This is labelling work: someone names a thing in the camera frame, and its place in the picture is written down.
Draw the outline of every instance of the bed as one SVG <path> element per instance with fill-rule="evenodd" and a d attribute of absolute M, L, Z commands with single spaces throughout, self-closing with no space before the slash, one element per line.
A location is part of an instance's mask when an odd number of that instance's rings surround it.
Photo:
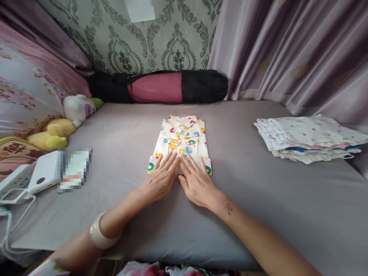
<path fill-rule="evenodd" d="M 146 177 L 162 119 L 169 115 L 205 120 L 215 185 L 284 237 L 323 275 L 368 271 L 367 180 L 341 159 L 305 165 L 273 157 L 253 122 L 291 114 L 268 101 L 105 104 L 70 137 L 69 147 L 93 149 L 88 183 L 64 194 L 57 194 L 55 187 L 40 193 L 37 207 L 14 232 L 12 245 L 55 250 L 122 200 Z M 126 226 L 107 256 L 259 268 L 236 235 L 208 210 L 189 202 L 178 182 L 167 197 Z"/>

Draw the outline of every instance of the floral pillowcase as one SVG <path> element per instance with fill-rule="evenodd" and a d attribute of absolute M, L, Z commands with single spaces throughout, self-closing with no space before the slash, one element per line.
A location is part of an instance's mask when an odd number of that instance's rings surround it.
<path fill-rule="evenodd" d="M 0 138 L 25 138 L 64 116 L 67 96 L 55 80 L 27 56 L 0 40 Z"/>

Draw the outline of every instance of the purple curtain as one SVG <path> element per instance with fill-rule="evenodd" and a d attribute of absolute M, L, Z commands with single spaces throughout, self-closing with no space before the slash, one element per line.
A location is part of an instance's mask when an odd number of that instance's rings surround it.
<path fill-rule="evenodd" d="M 93 74 L 91 62 L 36 0 L 2 0 L 2 20 L 17 32 L 64 61 L 84 76 Z"/>
<path fill-rule="evenodd" d="M 227 100 L 272 100 L 368 133 L 368 1 L 223 0 L 208 69 Z"/>

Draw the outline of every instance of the white plush toy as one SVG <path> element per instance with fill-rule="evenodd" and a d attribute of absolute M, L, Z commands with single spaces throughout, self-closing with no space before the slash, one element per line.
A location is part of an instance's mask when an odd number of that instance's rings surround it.
<path fill-rule="evenodd" d="M 78 128 L 96 111 L 94 102 L 85 95 L 67 96 L 63 102 L 65 118 Z"/>

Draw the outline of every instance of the bracelet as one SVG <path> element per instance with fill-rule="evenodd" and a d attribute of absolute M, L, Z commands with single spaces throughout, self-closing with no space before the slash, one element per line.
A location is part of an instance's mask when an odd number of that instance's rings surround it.
<path fill-rule="evenodd" d="M 100 213 L 95 220 L 92 222 L 92 226 L 89 230 L 89 235 L 91 237 L 92 243 L 95 247 L 99 249 L 108 249 L 112 247 L 120 239 L 121 234 L 116 238 L 106 238 L 100 230 L 100 219 L 105 214 L 105 212 Z"/>

